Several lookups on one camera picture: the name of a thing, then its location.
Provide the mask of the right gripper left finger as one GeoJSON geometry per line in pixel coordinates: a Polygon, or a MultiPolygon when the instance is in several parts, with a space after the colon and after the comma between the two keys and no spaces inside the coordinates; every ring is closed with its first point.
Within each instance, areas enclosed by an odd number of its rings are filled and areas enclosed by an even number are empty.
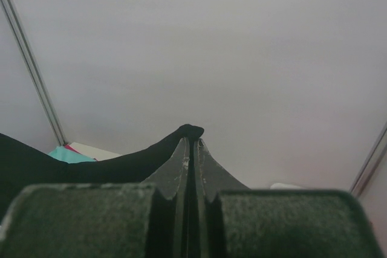
{"type": "Polygon", "coordinates": [[[2,257],[181,257],[190,146],[139,184],[23,189],[1,225],[2,257]]]}

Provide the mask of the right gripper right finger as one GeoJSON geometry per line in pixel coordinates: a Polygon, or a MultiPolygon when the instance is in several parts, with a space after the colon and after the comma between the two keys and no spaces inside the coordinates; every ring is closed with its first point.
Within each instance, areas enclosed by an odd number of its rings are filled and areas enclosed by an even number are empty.
{"type": "Polygon", "coordinates": [[[357,200],[340,190],[250,189],[192,147],[194,257],[383,257],[357,200]]]}

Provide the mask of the black t-shirt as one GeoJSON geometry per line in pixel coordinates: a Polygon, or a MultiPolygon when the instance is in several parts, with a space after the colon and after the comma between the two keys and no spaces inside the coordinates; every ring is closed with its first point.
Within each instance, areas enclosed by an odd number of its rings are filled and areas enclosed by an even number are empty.
{"type": "Polygon", "coordinates": [[[198,140],[204,129],[185,124],[138,152],[104,161],[70,164],[7,135],[1,135],[1,215],[28,185],[138,183],[152,175],[174,153],[181,139],[198,140]]]}

